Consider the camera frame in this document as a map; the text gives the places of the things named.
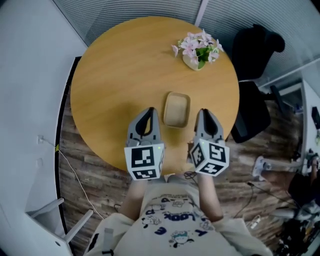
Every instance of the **flower vase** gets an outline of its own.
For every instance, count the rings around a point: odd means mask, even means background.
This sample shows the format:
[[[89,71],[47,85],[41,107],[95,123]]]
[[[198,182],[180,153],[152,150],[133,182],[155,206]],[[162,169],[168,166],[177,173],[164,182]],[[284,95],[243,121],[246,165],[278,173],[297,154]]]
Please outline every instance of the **flower vase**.
[[[198,64],[195,64],[194,62],[191,62],[191,58],[188,55],[183,55],[182,57],[183,62],[192,70],[198,71],[201,70],[205,65],[203,65],[201,68],[198,68]]]

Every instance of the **white t-shirt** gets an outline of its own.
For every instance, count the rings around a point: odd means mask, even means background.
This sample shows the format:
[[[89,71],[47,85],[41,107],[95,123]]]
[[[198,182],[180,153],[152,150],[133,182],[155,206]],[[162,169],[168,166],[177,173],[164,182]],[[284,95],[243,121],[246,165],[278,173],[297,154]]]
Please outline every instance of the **white t-shirt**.
[[[140,217],[114,213],[93,234],[85,256],[272,256],[241,218],[211,223],[199,192],[176,183],[149,185]]]

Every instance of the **round wooden table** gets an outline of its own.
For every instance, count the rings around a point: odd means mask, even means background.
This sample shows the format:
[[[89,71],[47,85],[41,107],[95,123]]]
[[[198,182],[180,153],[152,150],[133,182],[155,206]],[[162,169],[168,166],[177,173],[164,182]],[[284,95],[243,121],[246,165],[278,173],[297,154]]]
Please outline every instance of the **round wooden table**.
[[[70,100],[74,122],[87,145],[107,163],[127,170],[124,147],[129,123],[144,109],[158,111],[165,143],[162,174],[185,172],[188,145],[196,116],[209,109],[226,138],[239,107],[238,79],[224,53],[199,71],[190,69],[171,45],[201,29],[169,17],[143,17],[121,23],[102,34],[86,50],[75,70]],[[188,125],[164,125],[169,92],[191,98]]]

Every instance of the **wooden tray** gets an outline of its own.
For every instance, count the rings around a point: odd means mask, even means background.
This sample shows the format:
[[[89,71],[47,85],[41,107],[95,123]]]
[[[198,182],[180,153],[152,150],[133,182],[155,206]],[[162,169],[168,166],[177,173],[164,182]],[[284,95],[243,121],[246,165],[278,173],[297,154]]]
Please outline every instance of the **wooden tray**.
[[[178,92],[170,92],[166,98],[163,122],[173,128],[184,128],[188,124],[190,97]]]

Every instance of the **black chair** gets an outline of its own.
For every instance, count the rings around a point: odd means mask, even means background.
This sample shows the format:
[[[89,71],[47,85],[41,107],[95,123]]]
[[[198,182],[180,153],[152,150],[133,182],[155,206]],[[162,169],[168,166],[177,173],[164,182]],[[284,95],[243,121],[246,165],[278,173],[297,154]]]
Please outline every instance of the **black chair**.
[[[231,134],[236,143],[253,138],[270,125],[266,100],[275,100],[280,111],[285,111],[274,85],[270,87],[272,93],[262,94],[256,84],[250,81],[261,77],[274,52],[281,53],[284,49],[284,39],[260,25],[254,24],[252,28],[243,29],[235,36],[232,63],[239,80],[240,102]]]

